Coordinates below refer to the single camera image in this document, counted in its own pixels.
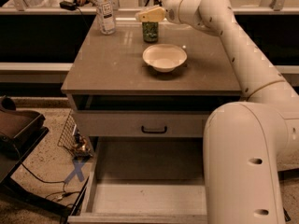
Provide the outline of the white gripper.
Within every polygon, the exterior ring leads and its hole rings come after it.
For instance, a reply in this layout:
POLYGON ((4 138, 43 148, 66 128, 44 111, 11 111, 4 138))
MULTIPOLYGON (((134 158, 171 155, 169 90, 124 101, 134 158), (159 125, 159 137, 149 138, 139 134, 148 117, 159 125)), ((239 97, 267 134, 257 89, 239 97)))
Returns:
POLYGON ((147 7, 135 14, 138 22, 159 22, 166 18, 174 24, 187 24, 186 0, 166 0, 164 8, 147 7))

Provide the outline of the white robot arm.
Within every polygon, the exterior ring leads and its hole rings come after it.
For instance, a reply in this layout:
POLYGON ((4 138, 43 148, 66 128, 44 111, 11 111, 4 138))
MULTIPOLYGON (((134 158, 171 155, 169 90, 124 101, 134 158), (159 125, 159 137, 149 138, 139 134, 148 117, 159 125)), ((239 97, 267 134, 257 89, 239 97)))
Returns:
POLYGON ((277 155, 299 143, 299 96, 237 23, 230 0, 167 0, 136 14, 220 38, 242 91, 206 122, 207 224, 285 224, 277 155))

